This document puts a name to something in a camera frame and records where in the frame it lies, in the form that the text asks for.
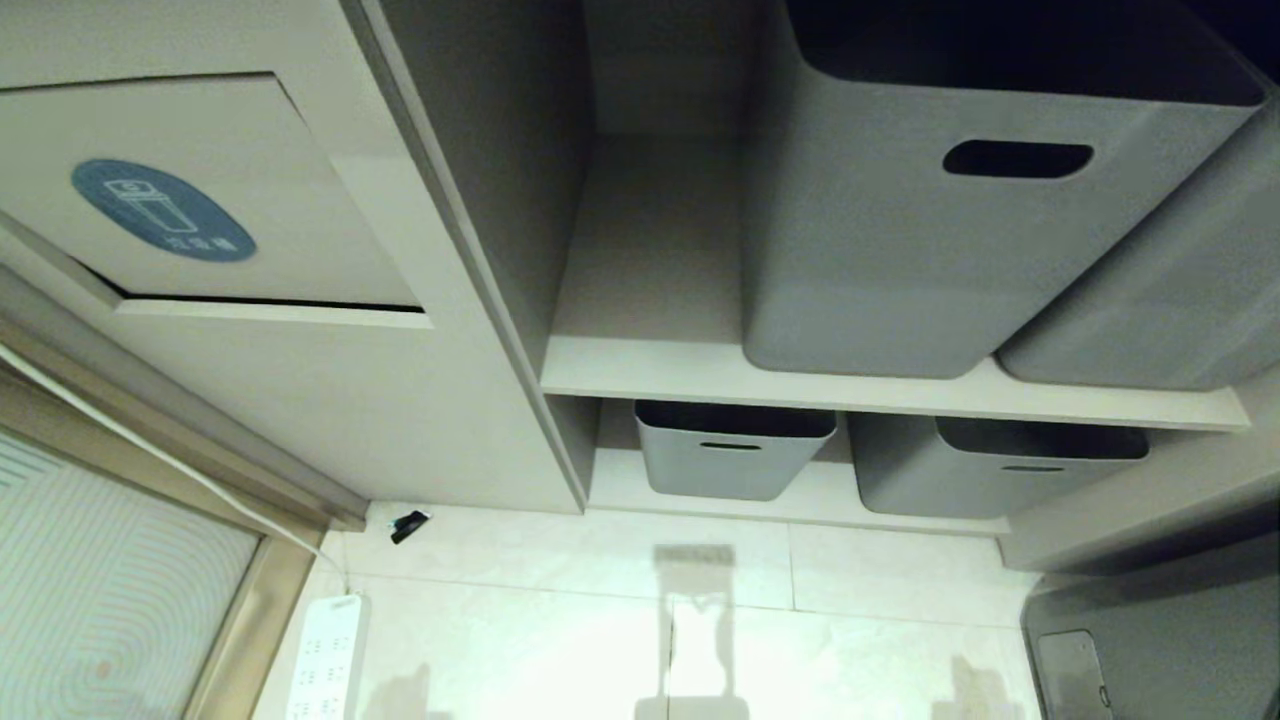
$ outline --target small black object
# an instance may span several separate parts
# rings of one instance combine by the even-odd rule
[[[397,518],[396,521],[392,523],[392,525],[396,528],[396,532],[392,533],[392,542],[396,544],[404,542],[404,538],[413,534],[415,530],[425,525],[426,521],[430,519],[431,519],[430,515],[425,515],[422,512],[419,512],[417,510],[410,512],[403,518]]]

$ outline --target tiled floor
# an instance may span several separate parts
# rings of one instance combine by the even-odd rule
[[[590,511],[375,503],[326,550],[369,596],[367,720],[1033,720],[993,541]],[[302,609],[342,591],[316,565]],[[291,625],[255,717],[284,716]]]

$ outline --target blue label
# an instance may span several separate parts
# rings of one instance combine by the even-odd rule
[[[123,160],[87,160],[72,172],[72,184],[115,224],[174,255],[236,263],[257,251],[225,210],[169,173]]]

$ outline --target power strip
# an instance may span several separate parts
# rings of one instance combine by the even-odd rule
[[[355,720],[367,626],[365,596],[325,597],[307,607],[288,720]]]

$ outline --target power cord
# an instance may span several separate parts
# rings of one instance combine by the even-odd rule
[[[31,363],[28,363],[27,360],[24,360],[20,355],[18,355],[17,352],[14,352],[8,345],[5,345],[3,342],[0,342],[0,359],[4,359],[4,361],[8,363],[8,364],[10,364],[10,365],[13,365],[13,368],[15,370],[18,370],[23,375],[31,378],[31,380],[33,380],[36,384],[38,384],[40,387],[42,387],[42,388],[47,389],[49,392],[56,395],[58,397],[60,397],[61,400],[64,400],[67,404],[69,404],[73,407],[76,407],[77,410],[79,410],[81,413],[88,415],[91,419],[93,419],[96,423],[101,424],[106,429],[114,432],[115,434],[118,434],[118,436],[123,437],[124,439],[132,442],[133,445],[138,446],[140,448],[150,452],[151,455],[154,455],[156,459],[159,459],[164,464],[172,466],[173,469],[178,470],[179,473],[182,473],[182,474],[189,477],[191,479],[196,480],[197,483],[200,483],[201,486],[204,486],[205,488],[207,488],[209,492],[211,492],[211,493],[216,495],[219,498],[221,498],[223,502],[225,502],[227,505],[230,505],[232,507],[234,507],[237,512],[244,515],[246,518],[252,519],[253,521],[256,521],[256,523],[259,523],[259,524],[261,524],[261,525],[264,525],[266,528],[270,528],[270,529],[275,530],[284,539],[292,542],[293,544],[301,547],[302,550],[306,550],[311,555],[315,555],[317,559],[324,560],[329,565],[332,565],[333,569],[334,569],[334,571],[338,573],[338,577],[342,578],[342,584],[343,584],[343,588],[344,588],[344,594],[351,594],[351,580],[347,577],[347,570],[343,569],[340,565],[338,565],[338,562],[334,561],[333,557],[329,557],[319,547],[316,547],[316,546],[306,542],[305,539],[300,538],[298,536],[293,534],[289,529],[282,527],[279,523],[271,520],[270,518],[266,518],[266,516],[264,516],[264,515],[261,515],[261,514],[251,510],[243,502],[241,502],[239,500],[237,500],[234,495],[232,495],[225,488],[223,488],[220,484],[218,484],[216,480],[214,480],[209,475],[201,473],[200,470],[192,468],[191,465],[187,465],[182,460],[178,460],[173,455],[169,455],[168,452],[165,452],[164,450],[156,447],[155,445],[152,445],[150,441],[147,441],[146,438],[143,438],[138,433],[136,433],[136,432],[131,430],[129,428],[122,425],[120,423],[115,421],[110,415],[108,415],[106,413],[102,413],[97,407],[93,407],[92,405],[90,405],[88,401],[81,398],[78,395],[76,395],[74,392],[72,392],[70,389],[68,389],[65,386],[63,386],[61,383],[59,383],[54,378],[50,378],[47,374],[44,373],[44,370],[41,370],[40,368],[36,368],[35,365],[32,365]]]

